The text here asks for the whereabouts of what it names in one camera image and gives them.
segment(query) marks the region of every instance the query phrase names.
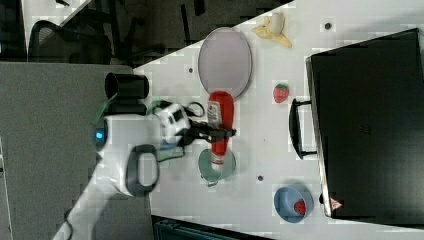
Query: handle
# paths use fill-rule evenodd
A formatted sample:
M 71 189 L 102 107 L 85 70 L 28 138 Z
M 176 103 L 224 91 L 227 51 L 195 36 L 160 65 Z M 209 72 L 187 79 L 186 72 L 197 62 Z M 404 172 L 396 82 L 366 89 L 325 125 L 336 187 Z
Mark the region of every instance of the handle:
M 152 154 L 155 160 L 152 162 L 152 183 L 143 185 L 143 181 L 141 179 L 142 173 L 140 173 L 140 169 L 143 169 L 145 166 L 141 165 L 143 163 L 140 162 L 140 156 L 143 154 Z M 133 196 L 145 196 L 155 188 L 158 179 L 159 179 L 159 166 L 158 166 L 158 156 L 156 148 L 153 145 L 141 145 L 135 147 L 128 158 L 128 165 L 126 171 L 126 187 L 128 192 Z
M 296 153 L 300 157 L 300 159 L 303 159 L 303 157 L 307 155 L 317 154 L 317 151 L 310 151 L 310 152 L 303 151 L 303 147 L 302 147 L 302 132 L 300 131 L 299 112 L 297 111 L 297 108 L 300 106 L 309 105 L 309 104 L 311 104 L 311 101 L 299 102 L 295 98 L 293 99 L 292 106 L 290 108 L 290 115 L 289 115 L 290 138 L 291 138 L 294 150 L 296 150 Z

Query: red object in bowl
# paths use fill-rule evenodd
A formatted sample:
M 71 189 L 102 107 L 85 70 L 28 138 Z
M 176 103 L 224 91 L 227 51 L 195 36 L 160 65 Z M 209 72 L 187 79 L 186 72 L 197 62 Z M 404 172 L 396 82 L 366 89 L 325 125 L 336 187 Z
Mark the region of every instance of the red object in bowl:
M 306 213 L 306 204 L 305 201 L 300 200 L 294 204 L 294 210 L 300 215 L 304 216 Z

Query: gray carpet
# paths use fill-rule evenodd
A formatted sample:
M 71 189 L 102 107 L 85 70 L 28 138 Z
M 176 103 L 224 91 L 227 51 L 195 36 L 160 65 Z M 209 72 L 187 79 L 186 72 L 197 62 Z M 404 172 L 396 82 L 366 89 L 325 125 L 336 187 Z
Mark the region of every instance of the gray carpet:
M 89 122 L 106 100 L 105 76 L 132 70 L 3 63 L 0 72 L 7 73 L 0 80 L 0 134 L 13 239 L 51 239 L 96 165 Z M 95 239 L 153 239 L 148 198 L 112 200 L 95 235 Z

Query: floor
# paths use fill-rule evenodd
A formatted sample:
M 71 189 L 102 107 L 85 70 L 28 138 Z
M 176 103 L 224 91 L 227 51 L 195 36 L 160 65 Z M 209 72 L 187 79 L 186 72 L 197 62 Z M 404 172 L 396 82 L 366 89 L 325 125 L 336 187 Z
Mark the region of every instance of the floor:
M 3 153 L 1 151 L 1 139 L 0 139 L 0 236 L 2 240 L 11 240 L 11 233 L 9 230 L 9 207 L 6 195 L 6 181 L 4 178 L 4 165 L 3 165 Z

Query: round plate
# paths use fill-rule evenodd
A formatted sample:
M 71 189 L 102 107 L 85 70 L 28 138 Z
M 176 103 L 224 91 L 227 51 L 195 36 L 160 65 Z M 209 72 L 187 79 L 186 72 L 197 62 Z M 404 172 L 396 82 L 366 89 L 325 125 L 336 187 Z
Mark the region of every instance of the round plate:
M 207 92 L 226 91 L 233 98 L 240 96 L 252 72 L 252 54 L 244 36 L 231 28 L 211 32 L 200 49 L 198 69 Z

